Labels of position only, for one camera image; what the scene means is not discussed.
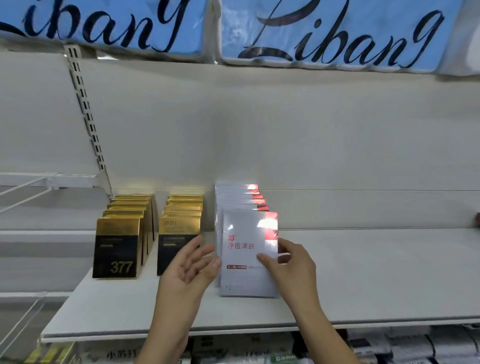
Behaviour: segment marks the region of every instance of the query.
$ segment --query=lower shelf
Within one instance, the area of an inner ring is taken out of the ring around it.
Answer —
[[[213,242],[213,233],[205,233]],[[317,264],[320,302],[337,328],[480,322],[480,230],[293,230]],[[141,338],[150,327],[156,247],[136,280],[86,275],[42,342]],[[296,330],[282,299],[226,298],[210,287],[192,335]]]

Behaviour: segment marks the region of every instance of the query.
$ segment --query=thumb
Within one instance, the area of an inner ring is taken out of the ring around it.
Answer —
[[[257,254],[257,259],[260,263],[262,263],[265,268],[267,268],[270,274],[275,278],[278,268],[277,261],[271,256],[263,253]]]
[[[222,261],[217,257],[195,276],[192,282],[188,285],[189,290],[194,295],[194,299],[200,299],[203,296],[207,287],[217,277],[221,266]]]

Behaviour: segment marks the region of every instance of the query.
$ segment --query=person's right hand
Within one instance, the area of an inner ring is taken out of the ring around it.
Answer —
[[[305,248],[289,240],[278,239],[278,261],[267,254],[257,259],[270,272],[280,294],[294,315],[320,309],[315,262]]]

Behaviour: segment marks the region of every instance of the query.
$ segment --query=gold number 377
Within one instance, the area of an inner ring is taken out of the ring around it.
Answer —
[[[130,268],[132,267],[132,264],[133,264],[133,261],[130,261],[130,262],[111,262],[110,265],[111,265],[111,268],[110,268],[110,272],[111,273],[123,273],[123,268],[125,268],[126,266],[126,269],[125,269],[125,273],[128,273],[130,271]]]

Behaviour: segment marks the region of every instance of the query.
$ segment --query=row of gold boxes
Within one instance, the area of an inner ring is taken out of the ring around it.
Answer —
[[[135,278],[158,235],[155,195],[118,195],[97,220],[93,278]]]
[[[159,223],[156,273],[161,276],[177,252],[200,234],[204,197],[170,195]]]

